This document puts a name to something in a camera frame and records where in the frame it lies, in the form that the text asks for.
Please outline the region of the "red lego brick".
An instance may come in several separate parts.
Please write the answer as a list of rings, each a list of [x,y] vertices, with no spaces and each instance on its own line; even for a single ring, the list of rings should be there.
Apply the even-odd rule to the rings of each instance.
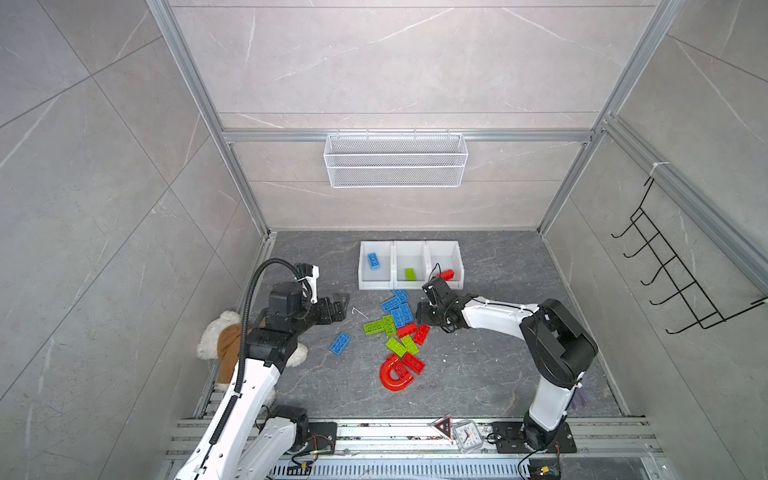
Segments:
[[[408,369],[410,369],[416,375],[420,375],[425,368],[425,364],[416,356],[412,355],[411,353],[406,353],[401,358],[401,361]]]
[[[455,277],[455,272],[453,270],[446,270],[446,271],[440,272],[438,276],[444,279],[445,281],[451,281]]]
[[[418,326],[415,323],[406,324],[397,329],[397,335],[399,338],[403,338],[412,335],[418,331]]]
[[[427,325],[420,325],[418,327],[416,333],[412,335],[412,339],[413,339],[413,341],[417,345],[423,346],[425,341],[426,341],[426,339],[427,339],[427,337],[428,337],[428,335],[429,335],[429,332],[430,332],[430,327],[429,326],[427,326]]]

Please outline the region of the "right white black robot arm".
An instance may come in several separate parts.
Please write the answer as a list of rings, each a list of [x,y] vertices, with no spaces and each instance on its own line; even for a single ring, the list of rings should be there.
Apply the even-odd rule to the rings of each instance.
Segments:
[[[599,349],[593,337],[558,300],[523,305],[460,295],[435,277],[422,286],[427,299],[419,304],[420,322],[447,333],[483,329],[525,341],[540,373],[536,394],[526,412],[521,434],[534,452],[550,447],[565,424],[567,409]]]

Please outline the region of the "lone blue lego brick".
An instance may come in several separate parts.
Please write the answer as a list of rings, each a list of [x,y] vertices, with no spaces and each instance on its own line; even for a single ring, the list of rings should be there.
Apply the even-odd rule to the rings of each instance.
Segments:
[[[329,350],[335,355],[341,355],[349,345],[351,337],[346,333],[340,333],[335,341],[329,347]]]

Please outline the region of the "right white storage bin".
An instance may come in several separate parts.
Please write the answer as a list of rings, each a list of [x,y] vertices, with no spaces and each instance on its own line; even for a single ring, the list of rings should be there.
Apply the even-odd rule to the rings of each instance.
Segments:
[[[426,242],[427,279],[438,276],[442,271],[453,270],[455,277],[446,281],[453,290],[463,290],[465,268],[459,242],[456,240],[432,240]]]

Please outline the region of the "red horseshoe magnet toy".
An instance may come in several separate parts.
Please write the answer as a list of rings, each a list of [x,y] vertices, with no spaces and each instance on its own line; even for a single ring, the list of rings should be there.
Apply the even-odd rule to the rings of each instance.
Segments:
[[[391,354],[379,372],[382,385],[393,392],[405,390],[413,381],[413,374],[397,354]]]

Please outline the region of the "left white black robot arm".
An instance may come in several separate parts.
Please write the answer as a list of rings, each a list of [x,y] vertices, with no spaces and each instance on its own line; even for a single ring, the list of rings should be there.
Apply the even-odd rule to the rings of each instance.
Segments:
[[[289,270],[293,279],[276,285],[268,306],[250,323],[259,279],[271,265]],[[308,417],[299,407],[279,406],[268,415],[256,439],[247,441],[258,414],[298,347],[299,337],[315,325],[346,318],[350,296],[317,294],[319,267],[270,258],[253,272],[241,312],[241,337],[232,380],[177,479],[265,479],[278,460],[308,443]]]

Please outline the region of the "red triangle sign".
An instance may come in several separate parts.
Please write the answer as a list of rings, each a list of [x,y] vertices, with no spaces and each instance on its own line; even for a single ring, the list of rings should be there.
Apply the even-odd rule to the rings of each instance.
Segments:
[[[452,418],[450,416],[441,417],[430,424],[442,438],[451,441],[453,439]]]

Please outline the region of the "left white storage bin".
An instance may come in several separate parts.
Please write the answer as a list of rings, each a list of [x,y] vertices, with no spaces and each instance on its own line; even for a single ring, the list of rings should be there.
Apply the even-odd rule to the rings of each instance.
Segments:
[[[393,241],[362,241],[359,250],[360,290],[390,290],[394,287]]]

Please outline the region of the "middle white storage bin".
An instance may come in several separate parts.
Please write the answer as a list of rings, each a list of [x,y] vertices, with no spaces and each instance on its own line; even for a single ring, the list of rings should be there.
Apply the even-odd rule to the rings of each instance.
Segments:
[[[394,259],[394,288],[404,290],[420,290],[427,281],[427,261],[425,241],[395,241],[393,244]],[[407,281],[405,270],[415,270],[416,280]]]

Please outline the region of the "white storage bin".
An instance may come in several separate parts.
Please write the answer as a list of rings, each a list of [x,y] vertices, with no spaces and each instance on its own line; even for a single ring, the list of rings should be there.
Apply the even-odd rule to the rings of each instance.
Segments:
[[[359,250],[360,290],[390,290],[394,287],[393,241],[362,241]]]
[[[459,242],[456,240],[432,240],[426,242],[427,279],[438,276],[442,271],[453,270],[455,277],[446,281],[453,290],[463,290],[465,268]]]
[[[393,244],[394,259],[394,288],[404,290],[420,290],[427,281],[427,261],[425,241],[395,241]],[[415,270],[416,280],[407,281],[405,270]]]

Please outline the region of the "blue lego brick long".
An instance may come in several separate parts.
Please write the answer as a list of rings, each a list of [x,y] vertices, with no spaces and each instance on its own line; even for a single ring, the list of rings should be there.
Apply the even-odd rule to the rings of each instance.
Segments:
[[[382,309],[385,312],[391,312],[392,310],[399,309],[402,305],[402,301],[399,298],[391,298],[381,304]]]

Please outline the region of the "purple toy fork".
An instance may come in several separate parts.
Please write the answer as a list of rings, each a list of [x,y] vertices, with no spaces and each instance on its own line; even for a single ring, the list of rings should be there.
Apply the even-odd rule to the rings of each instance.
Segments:
[[[588,406],[588,399],[586,397],[586,394],[584,393],[584,389],[582,386],[577,387],[574,391],[574,396],[572,398],[570,408],[573,411],[580,411],[584,410]]]

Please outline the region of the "blue lego brick top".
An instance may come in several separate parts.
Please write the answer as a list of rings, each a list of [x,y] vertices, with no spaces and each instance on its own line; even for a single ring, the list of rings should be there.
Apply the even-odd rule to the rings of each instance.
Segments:
[[[400,303],[407,303],[409,300],[408,294],[402,289],[396,289],[393,291],[395,297]]]

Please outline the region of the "small clear clock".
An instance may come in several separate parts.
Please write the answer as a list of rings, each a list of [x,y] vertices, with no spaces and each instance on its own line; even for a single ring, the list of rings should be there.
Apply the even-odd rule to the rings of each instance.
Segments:
[[[472,453],[483,447],[485,436],[473,420],[461,420],[452,425],[452,438],[461,453]]]

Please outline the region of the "green lego brick long left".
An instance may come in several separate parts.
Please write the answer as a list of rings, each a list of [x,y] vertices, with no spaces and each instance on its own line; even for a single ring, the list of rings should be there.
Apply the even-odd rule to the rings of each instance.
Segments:
[[[384,315],[379,320],[366,323],[364,325],[366,336],[384,333],[388,337],[397,335],[397,327],[392,315]]]

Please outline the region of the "white brown plush toy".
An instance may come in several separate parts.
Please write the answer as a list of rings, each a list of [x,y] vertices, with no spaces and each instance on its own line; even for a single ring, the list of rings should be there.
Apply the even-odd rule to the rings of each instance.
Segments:
[[[235,311],[224,311],[205,328],[196,347],[199,359],[220,362],[215,385],[221,391],[227,389],[234,375],[241,334],[241,316]]]

